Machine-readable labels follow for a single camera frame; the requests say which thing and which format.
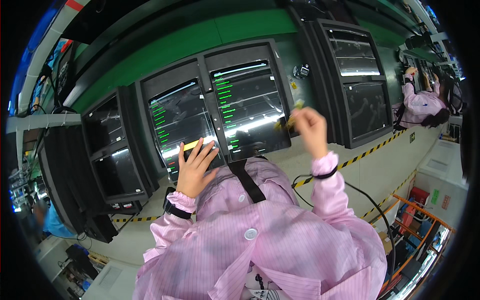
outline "red box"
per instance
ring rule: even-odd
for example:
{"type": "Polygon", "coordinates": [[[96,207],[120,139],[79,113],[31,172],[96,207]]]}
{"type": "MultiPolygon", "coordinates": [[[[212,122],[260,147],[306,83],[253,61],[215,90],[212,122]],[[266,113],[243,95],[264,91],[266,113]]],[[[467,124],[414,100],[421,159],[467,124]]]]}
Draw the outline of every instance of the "red box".
{"type": "Polygon", "coordinates": [[[421,203],[422,206],[424,206],[425,202],[427,201],[427,198],[429,196],[430,196],[429,192],[421,190],[417,187],[413,187],[412,191],[410,192],[410,196],[408,197],[408,199],[410,200],[410,198],[413,197],[415,202],[421,203]]]}

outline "yellow black warning tape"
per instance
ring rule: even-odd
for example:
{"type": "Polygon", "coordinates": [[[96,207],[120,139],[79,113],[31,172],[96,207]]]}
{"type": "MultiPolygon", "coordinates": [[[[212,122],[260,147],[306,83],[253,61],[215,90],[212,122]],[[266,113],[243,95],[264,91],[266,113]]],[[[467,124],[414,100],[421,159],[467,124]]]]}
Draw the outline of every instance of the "yellow black warning tape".
{"type": "MultiPolygon", "coordinates": [[[[383,201],[380,202],[380,203],[378,204],[378,206],[382,206],[382,205],[385,203],[385,201],[387,201],[387,199],[390,198],[391,195],[395,194],[395,193],[405,184],[405,182],[407,182],[407,180],[409,180],[410,177],[412,177],[412,175],[413,175],[413,174],[416,174],[416,173],[417,173],[417,170],[413,170],[413,172],[410,173],[410,175],[407,177],[407,179],[405,179],[405,180],[402,182],[402,184],[400,184],[399,186],[397,186],[397,188],[396,188],[390,195],[388,195],[388,197],[386,197],[385,199],[383,199],[383,201]]],[[[360,219],[365,218],[369,213],[371,213],[371,212],[374,211],[375,209],[376,209],[375,207],[372,208],[371,211],[369,211],[369,212],[367,212],[366,214],[364,214],[363,217],[361,217],[360,219]]]]}
{"type": "MultiPolygon", "coordinates": [[[[381,144],[378,144],[376,147],[373,147],[372,149],[366,151],[366,152],[363,152],[362,154],[360,154],[359,156],[357,157],[354,157],[352,158],[351,160],[349,161],[346,161],[344,162],[343,164],[340,164],[336,167],[337,170],[340,170],[341,168],[345,168],[346,166],[348,165],[351,165],[353,164],[354,162],[356,161],[359,161],[361,158],[364,158],[365,156],[377,151],[378,149],[382,148],[383,146],[385,146],[386,144],[388,144],[389,142],[393,141],[394,139],[396,139],[397,137],[399,137],[402,133],[404,133],[405,131],[407,130],[402,130],[400,131],[399,133],[395,134],[394,136],[392,136],[391,138],[389,138],[388,140],[386,140],[385,142],[381,143],[381,144]]],[[[299,182],[296,182],[294,184],[292,184],[292,188],[293,189],[296,189],[304,184],[307,184],[309,183],[310,181],[313,180],[313,177],[309,177],[307,179],[304,179],[304,180],[301,180],[299,182]]]]}
{"type": "MultiPolygon", "coordinates": [[[[145,222],[145,221],[153,221],[157,220],[161,216],[146,216],[146,217],[139,217],[139,218],[133,218],[130,220],[130,222],[145,222]]],[[[113,222],[127,222],[129,219],[113,219],[113,222]]]]}

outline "striped pink coat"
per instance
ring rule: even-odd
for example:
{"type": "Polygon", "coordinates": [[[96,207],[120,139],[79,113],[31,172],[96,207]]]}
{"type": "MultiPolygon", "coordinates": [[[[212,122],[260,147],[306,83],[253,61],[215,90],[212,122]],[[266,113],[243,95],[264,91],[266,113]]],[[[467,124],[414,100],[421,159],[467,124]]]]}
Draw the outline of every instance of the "striped pink coat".
{"type": "MultiPolygon", "coordinates": [[[[327,174],[337,163],[331,152],[313,161],[312,172],[327,174]]],[[[156,246],[144,254],[134,299],[238,300],[250,261],[292,299],[377,297],[384,249],[373,227],[347,208],[339,172],[315,180],[308,211],[276,165],[252,158],[245,169],[266,201],[253,204],[228,168],[196,200],[168,196],[182,210],[197,210],[197,222],[164,215],[150,226],[156,246]]]]}

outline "black cuff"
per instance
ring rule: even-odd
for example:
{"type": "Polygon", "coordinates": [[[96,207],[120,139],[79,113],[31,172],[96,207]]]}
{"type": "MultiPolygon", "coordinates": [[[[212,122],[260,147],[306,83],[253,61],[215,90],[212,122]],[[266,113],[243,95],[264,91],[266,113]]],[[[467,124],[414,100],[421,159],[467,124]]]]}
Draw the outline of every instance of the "black cuff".
{"type": "Polygon", "coordinates": [[[170,203],[168,199],[165,199],[165,202],[163,204],[163,208],[165,209],[165,212],[167,214],[173,214],[174,216],[177,216],[179,218],[189,220],[192,217],[191,213],[187,213],[186,211],[183,211],[181,209],[178,209],[175,207],[175,204],[170,203]]]}
{"type": "Polygon", "coordinates": [[[335,174],[336,172],[336,169],[337,169],[338,166],[335,166],[335,168],[333,168],[333,170],[328,173],[328,174],[325,174],[325,175],[317,175],[317,176],[314,176],[315,178],[317,179],[327,179],[327,178],[330,178],[333,176],[333,174],[335,174]]]}

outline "right hand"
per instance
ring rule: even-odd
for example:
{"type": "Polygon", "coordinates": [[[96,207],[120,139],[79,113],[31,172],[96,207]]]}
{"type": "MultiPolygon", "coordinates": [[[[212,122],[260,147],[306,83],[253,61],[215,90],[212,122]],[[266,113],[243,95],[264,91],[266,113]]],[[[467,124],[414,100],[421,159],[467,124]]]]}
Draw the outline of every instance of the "right hand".
{"type": "Polygon", "coordinates": [[[405,71],[405,74],[413,74],[413,73],[417,73],[419,70],[415,67],[409,67],[406,71],[405,71]]]}
{"type": "Polygon", "coordinates": [[[210,149],[215,145],[214,141],[208,143],[202,151],[203,138],[198,140],[197,145],[188,156],[187,161],[183,157],[184,143],[180,143],[179,152],[179,180],[177,182],[177,192],[185,196],[195,198],[198,196],[209,182],[215,178],[218,169],[214,169],[210,174],[204,176],[208,166],[218,154],[219,149],[210,149]]]}
{"type": "Polygon", "coordinates": [[[295,128],[313,158],[319,159],[327,155],[327,122],[325,118],[309,107],[294,109],[292,116],[295,117],[295,128]]]}

